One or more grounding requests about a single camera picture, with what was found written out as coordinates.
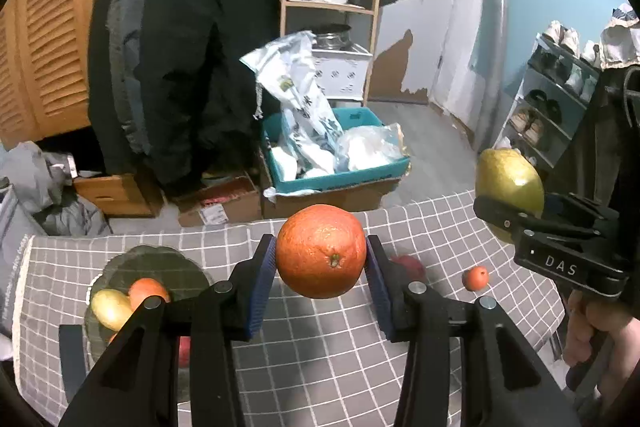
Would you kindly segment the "yellow green pear shaped mango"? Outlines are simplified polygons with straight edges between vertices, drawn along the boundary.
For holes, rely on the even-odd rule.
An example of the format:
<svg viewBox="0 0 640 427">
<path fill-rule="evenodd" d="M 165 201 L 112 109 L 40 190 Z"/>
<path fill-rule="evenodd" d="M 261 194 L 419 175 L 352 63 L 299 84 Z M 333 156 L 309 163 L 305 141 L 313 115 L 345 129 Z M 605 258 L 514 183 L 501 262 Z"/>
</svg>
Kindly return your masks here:
<svg viewBox="0 0 640 427">
<path fill-rule="evenodd" d="M 544 212 L 544 186 L 533 165 L 516 150 L 490 148 L 478 158 L 475 199 L 489 198 L 540 218 Z"/>
</svg>

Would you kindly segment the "large green yellow mango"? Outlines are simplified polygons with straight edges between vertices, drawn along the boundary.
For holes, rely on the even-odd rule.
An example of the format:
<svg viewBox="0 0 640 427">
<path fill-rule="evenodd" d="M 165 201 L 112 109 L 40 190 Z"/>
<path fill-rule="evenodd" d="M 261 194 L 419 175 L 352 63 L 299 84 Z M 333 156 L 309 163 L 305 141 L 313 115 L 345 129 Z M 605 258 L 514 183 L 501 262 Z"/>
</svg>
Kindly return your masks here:
<svg viewBox="0 0 640 427">
<path fill-rule="evenodd" d="M 132 315 L 129 298 L 116 289 L 97 291 L 90 306 L 98 321 L 113 332 L 119 332 Z"/>
</svg>

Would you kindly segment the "orange tangerine with stem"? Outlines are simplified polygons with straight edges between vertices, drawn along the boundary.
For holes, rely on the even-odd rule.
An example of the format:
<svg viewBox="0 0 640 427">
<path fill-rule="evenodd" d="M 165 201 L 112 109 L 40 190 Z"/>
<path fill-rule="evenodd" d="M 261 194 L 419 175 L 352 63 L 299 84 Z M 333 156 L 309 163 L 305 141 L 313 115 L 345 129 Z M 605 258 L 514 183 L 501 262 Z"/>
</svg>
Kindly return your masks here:
<svg viewBox="0 0 640 427">
<path fill-rule="evenodd" d="M 165 303 L 170 301 L 169 293 L 164 285 L 157 280 L 151 279 L 151 277 L 143 277 L 143 279 L 136 280 L 130 286 L 128 296 L 132 311 L 137 309 L 148 297 L 160 297 Z"/>
</svg>

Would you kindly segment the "large orange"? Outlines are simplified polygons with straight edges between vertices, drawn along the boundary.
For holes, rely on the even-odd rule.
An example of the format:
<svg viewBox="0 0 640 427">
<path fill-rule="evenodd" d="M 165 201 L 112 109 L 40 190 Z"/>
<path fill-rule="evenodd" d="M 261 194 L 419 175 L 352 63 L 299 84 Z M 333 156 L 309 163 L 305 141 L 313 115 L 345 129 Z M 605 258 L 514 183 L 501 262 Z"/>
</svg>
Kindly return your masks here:
<svg viewBox="0 0 640 427">
<path fill-rule="evenodd" d="M 340 297 L 357 283 L 367 258 L 360 221 L 331 205 L 294 213 L 280 228 L 276 245 L 282 281 L 310 299 Z"/>
</svg>

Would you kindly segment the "red apple on plate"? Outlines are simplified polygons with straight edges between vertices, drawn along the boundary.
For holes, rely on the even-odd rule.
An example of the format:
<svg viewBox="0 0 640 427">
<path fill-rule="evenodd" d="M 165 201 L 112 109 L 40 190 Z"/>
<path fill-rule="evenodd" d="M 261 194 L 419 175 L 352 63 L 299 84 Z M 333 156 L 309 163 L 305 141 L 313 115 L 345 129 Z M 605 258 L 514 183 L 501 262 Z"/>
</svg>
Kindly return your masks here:
<svg viewBox="0 0 640 427">
<path fill-rule="evenodd" d="M 190 356 L 191 356 L 191 337 L 181 336 L 179 338 L 179 347 L 178 347 L 179 369 L 185 369 L 190 365 Z"/>
</svg>

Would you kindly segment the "large red apple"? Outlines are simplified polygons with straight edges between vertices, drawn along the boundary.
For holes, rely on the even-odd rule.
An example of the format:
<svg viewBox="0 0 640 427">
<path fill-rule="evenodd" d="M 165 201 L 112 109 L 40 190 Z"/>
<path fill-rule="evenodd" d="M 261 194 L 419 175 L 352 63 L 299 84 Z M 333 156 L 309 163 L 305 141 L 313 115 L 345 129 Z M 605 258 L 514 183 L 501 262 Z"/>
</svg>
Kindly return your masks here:
<svg viewBox="0 0 640 427">
<path fill-rule="evenodd" d="M 408 255 L 395 256 L 392 261 L 401 265 L 407 273 L 408 279 L 413 282 L 426 282 L 426 271 L 419 259 Z"/>
</svg>

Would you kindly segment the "glass fruit plate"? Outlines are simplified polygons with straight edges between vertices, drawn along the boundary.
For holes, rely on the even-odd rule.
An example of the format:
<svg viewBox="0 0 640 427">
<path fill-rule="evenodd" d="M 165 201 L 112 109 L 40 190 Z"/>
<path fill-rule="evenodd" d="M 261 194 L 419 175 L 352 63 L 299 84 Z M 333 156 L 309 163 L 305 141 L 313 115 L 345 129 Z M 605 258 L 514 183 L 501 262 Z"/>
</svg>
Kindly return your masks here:
<svg viewBox="0 0 640 427">
<path fill-rule="evenodd" d="M 114 329 L 105 326 L 94 314 L 94 294 L 108 289 L 129 297 L 130 287 L 142 279 L 157 281 L 165 288 L 171 301 L 195 297 L 212 283 L 199 265 L 171 247 L 140 245 L 117 255 L 107 262 L 88 294 L 84 327 L 88 338 L 88 357 L 92 363 L 103 355 L 115 334 Z"/>
</svg>

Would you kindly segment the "clear plastic bag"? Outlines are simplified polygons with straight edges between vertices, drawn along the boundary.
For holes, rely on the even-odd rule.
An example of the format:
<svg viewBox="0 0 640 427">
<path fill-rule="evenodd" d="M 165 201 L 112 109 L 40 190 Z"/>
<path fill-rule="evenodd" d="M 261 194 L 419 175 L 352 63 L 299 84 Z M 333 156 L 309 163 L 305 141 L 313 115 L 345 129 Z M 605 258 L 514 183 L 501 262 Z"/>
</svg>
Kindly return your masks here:
<svg viewBox="0 0 640 427">
<path fill-rule="evenodd" d="M 336 142 L 336 172 L 361 171 L 393 164 L 407 157 L 399 124 L 358 126 L 343 132 Z"/>
</svg>

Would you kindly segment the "grey white checked tablecloth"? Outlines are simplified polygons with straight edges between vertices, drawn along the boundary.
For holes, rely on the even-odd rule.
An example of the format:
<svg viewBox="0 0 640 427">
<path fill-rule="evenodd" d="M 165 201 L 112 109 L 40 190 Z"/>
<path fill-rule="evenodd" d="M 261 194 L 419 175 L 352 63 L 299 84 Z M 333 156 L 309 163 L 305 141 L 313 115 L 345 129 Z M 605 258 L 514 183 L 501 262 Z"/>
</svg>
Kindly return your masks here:
<svg viewBox="0 0 640 427">
<path fill-rule="evenodd" d="M 513 249 L 475 217 L 472 192 L 360 213 L 387 254 L 419 259 L 427 282 L 461 301 L 475 296 L 463 273 L 481 265 L 487 292 L 534 347 L 543 346 L 564 317 L 554 284 L 514 265 Z M 217 282 L 250 257 L 259 239 L 277 234 L 277 220 L 209 225 L 179 232 L 98 239 L 32 236 L 24 257 L 13 318 L 17 387 L 49 423 L 67 405 L 58 329 L 84 321 L 92 284 L 107 262 L 139 245 L 180 251 Z M 395 417 L 407 348 L 389 343 L 376 324 L 366 285 L 311 300 L 273 284 L 258 335 L 234 348 L 241 402 L 251 426 L 388 426 Z"/>
</svg>

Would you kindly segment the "flat brown cardboard box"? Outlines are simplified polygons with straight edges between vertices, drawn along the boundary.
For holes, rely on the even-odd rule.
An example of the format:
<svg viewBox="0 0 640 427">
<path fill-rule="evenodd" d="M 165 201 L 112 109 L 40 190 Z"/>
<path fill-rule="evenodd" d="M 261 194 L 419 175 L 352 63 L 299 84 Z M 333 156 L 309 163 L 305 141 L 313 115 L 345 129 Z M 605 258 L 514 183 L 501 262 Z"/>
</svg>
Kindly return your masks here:
<svg viewBox="0 0 640 427">
<path fill-rule="evenodd" d="M 262 217 L 260 194 L 248 176 L 235 176 L 175 200 L 183 228 L 246 223 Z"/>
</svg>

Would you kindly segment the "white patterned storage box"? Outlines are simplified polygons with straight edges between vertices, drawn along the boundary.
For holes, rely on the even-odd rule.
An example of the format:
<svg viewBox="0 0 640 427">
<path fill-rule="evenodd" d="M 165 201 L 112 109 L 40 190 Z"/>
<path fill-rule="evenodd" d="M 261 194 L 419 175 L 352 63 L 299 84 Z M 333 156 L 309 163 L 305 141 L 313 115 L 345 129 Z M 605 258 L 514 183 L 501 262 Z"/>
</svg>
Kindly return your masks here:
<svg viewBox="0 0 640 427">
<path fill-rule="evenodd" d="M 329 100 L 362 102 L 372 54 L 354 43 L 347 50 L 313 49 L 316 83 Z"/>
</svg>

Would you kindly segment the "brown cardboard box under teal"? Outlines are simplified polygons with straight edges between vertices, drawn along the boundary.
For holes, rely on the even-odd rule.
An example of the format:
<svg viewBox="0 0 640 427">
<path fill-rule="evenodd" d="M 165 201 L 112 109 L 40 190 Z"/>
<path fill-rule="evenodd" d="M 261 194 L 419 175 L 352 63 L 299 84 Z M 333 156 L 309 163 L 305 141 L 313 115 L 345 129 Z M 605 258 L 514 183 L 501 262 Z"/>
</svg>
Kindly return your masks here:
<svg viewBox="0 0 640 427">
<path fill-rule="evenodd" d="M 380 207 L 382 198 L 395 191 L 400 182 L 401 178 L 388 178 L 303 196 L 276 195 L 272 199 L 262 194 L 262 217 L 288 218 L 293 213 L 316 204 L 333 205 L 350 212 L 375 210 Z"/>
</svg>

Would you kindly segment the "white blue printed bag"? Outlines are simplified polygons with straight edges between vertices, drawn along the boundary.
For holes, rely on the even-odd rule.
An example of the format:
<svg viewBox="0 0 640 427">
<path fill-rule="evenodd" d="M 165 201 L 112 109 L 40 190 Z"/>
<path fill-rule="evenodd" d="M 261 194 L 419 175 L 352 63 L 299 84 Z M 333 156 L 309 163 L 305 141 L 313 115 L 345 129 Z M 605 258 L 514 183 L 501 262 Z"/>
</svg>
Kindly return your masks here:
<svg viewBox="0 0 640 427">
<path fill-rule="evenodd" d="M 254 72 L 256 90 L 280 102 L 281 131 L 274 160 L 286 181 L 329 176 L 348 166 L 338 147 L 343 127 L 316 80 L 315 42 L 313 32 L 297 31 L 241 57 L 241 63 Z"/>
</svg>

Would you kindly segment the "wooden louvered cabinet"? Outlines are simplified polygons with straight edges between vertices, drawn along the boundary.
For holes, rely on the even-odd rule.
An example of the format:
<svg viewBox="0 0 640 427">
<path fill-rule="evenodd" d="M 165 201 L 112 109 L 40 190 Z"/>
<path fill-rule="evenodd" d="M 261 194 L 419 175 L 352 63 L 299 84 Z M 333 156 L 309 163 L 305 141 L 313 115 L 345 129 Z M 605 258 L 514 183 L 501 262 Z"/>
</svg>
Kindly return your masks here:
<svg viewBox="0 0 640 427">
<path fill-rule="evenodd" d="M 94 0 L 8 0 L 1 10 L 1 144 L 89 126 Z"/>
</svg>

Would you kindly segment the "black jacket hanging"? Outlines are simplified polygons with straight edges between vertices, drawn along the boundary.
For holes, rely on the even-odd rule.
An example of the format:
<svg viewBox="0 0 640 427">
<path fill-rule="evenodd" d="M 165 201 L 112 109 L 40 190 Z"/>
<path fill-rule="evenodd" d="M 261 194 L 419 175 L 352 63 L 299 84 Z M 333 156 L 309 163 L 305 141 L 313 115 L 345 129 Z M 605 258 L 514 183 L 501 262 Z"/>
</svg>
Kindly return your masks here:
<svg viewBox="0 0 640 427">
<path fill-rule="evenodd" d="M 109 174 L 149 169 L 170 197 L 256 164 L 258 93 L 243 57 L 277 38 L 279 0 L 94 0 L 89 119 Z"/>
</svg>

